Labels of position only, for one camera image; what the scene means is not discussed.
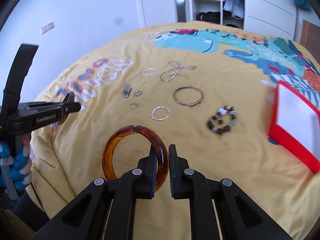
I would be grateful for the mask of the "blue white gloved hand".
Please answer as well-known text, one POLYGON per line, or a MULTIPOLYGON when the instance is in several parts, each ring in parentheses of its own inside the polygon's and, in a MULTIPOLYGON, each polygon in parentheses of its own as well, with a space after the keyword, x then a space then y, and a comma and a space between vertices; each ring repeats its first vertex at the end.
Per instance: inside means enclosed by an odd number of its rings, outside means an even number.
POLYGON ((15 157, 12 158, 9 146, 5 142, 1 142, 1 161, 8 158, 9 177, 14 182, 17 191, 23 191, 32 180, 32 161, 30 158, 30 141, 31 133, 22 136, 22 146, 17 151, 15 157))

